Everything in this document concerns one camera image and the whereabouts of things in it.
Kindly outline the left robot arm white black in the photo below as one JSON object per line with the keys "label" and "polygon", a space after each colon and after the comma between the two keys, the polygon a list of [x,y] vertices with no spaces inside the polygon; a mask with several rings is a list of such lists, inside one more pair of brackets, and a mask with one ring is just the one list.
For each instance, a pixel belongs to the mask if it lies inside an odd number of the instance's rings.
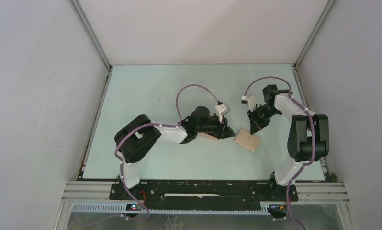
{"label": "left robot arm white black", "polygon": [[236,134],[224,117],[229,112],[225,104],[217,105],[213,115],[205,106],[198,106],[178,124],[170,125],[152,121],[146,114],[140,114],[114,136],[114,154],[120,161],[121,194],[127,199],[139,195],[140,161],[159,141],[188,144],[198,134],[205,134],[216,140],[234,137]]}

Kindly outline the tan leather card holder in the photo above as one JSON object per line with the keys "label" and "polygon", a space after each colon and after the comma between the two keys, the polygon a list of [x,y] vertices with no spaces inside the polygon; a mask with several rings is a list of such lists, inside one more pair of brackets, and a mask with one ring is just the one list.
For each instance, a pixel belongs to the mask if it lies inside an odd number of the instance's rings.
{"label": "tan leather card holder", "polygon": [[261,143],[261,139],[241,129],[234,142],[250,152],[255,152]]}

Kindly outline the pink oval tray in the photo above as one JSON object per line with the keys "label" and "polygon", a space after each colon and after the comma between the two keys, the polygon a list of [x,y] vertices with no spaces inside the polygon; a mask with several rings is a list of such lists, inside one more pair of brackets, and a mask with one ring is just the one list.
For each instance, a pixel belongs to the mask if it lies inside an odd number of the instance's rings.
{"label": "pink oval tray", "polygon": [[206,133],[203,133],[203,132],[198,133],[198,135],[201,136],[201,137],[204,137],[204,138],[208,138],[208,139],[212,139],[212,140],[217,140],[216,137],[211,136],[211,135],[206,134]]}

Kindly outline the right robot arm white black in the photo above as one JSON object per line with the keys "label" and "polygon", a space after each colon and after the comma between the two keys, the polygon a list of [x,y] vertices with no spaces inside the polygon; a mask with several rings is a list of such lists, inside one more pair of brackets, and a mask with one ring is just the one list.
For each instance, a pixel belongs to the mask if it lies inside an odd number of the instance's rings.
{"label": "right robot arm white black", "polygon": [[253,96],[242,96],[242,102],[249,106],[247,115],[252,135],[267,127],[275,115],[283,115],[290,121],[289,156],[271,173],[263,193],[270,200],[289,202],[297,177],[329,153],[329,120],[327,115],[305,108],[294,99],[290,89],[267,85],[263,96],[264,104],[258,104]]}

